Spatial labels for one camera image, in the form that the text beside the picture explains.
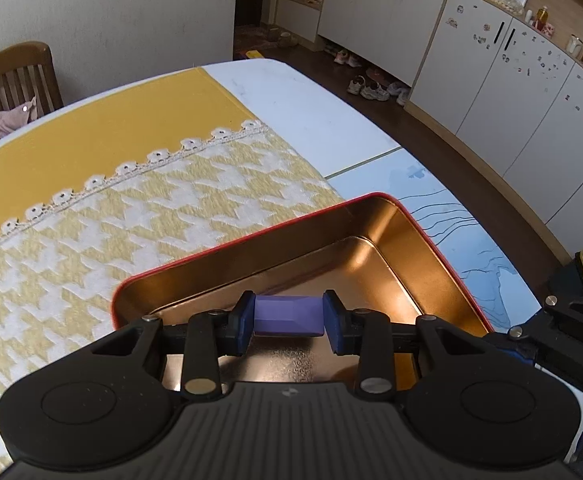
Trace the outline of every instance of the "purple object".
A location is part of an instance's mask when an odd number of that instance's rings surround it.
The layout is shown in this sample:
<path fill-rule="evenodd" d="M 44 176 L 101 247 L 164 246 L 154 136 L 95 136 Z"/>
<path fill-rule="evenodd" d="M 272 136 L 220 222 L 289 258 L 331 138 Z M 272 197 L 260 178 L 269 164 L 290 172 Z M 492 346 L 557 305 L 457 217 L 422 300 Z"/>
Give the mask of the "purple object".
<path fill-rule="evenodd" d="M 257 296 L 254 333 L 257 335 L 321 336 L 323 300 L 312 296 Z"/>

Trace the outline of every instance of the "mug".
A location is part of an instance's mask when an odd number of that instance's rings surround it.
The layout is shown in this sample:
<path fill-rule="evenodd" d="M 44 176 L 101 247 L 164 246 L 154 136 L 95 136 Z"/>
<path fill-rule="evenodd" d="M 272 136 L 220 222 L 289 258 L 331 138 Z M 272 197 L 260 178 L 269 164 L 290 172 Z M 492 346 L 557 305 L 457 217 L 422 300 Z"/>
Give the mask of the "mug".
<path fill-rule="evenodd" d="M 574 59 L 578 58 L 578 54 L 580 54 L 582 47 L 583 42 L 580 40 L 580 38 L 577 38 L 572 34 L 571 37 L 569 37 L 569 41 L 567 42 L 567 53 L 569 56 L 573 57 Z"/>

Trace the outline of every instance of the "chair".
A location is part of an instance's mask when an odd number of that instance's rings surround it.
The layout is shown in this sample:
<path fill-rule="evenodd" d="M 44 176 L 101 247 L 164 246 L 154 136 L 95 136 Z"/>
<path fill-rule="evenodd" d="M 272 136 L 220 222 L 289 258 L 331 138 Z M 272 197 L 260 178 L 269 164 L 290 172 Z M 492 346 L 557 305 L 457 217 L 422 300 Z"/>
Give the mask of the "chair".
<path fill-rule="evenodd" d="M 32 84 L 32 74 L 36 90 Z M 39 117 L 63 106 L 52 63 L 52 51 L 40 41 L 19 43 L 0 52 L 0 88 L 4 94 L 4 99 L 0 94 L 0 111 L 11 110 L 33 99 L 34 95 Z"/>

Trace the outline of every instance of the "metal tray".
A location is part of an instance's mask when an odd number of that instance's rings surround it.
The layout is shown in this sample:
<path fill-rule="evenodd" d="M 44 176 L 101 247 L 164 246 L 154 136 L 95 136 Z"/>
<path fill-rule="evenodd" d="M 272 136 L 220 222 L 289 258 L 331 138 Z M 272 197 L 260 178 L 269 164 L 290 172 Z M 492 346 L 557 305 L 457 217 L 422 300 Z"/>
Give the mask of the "metal tray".
<path fill-rule="evenodd" d="M 152 313 L 165 324 L 231 308 L 244 290 L 320 296 L 333 288 L 349 309 L 385 312 L 413 323 L 434 314 L 482 336 L 492 330 L 460 278 L 411 215 L 374 193 L 127 279 L 112 300 L 122 326 Z M 411 357 L 396 354 L 400 388 L 415 381 Z M 224 384 L 236 380 L 353 381 L 357 356 L 336 356 L 327 335 L 254 336 L 245 357 L 220 358 Z M 163 384 L 180 383 L 182 356 L 169 356 Z"/>

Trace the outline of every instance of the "metal screw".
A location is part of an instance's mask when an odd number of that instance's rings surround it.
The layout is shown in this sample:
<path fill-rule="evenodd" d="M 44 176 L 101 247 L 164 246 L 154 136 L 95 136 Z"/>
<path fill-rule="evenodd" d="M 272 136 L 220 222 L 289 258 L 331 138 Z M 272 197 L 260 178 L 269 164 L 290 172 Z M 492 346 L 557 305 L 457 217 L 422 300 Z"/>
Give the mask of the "metal screw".
<path fill-rule="evenodd" d="M 523 336 L 523 327 L 518 325 L 512 326 L 508 334 L 512 339 L 519 339 Z"/>
<path fill-rule="evenodd" d="M 216 383 L 211 379 L 199 377 L 190 379 L 185 383 L 185 391 L 193 395 L 206 395 L 216 389 Z"/>
<path fill-rule="evenodd" d="M 361 390 L 368 394 L 384 394 L 391 389 L 391 383 L 382 377 L 368 377 L 361 381 Z"/>

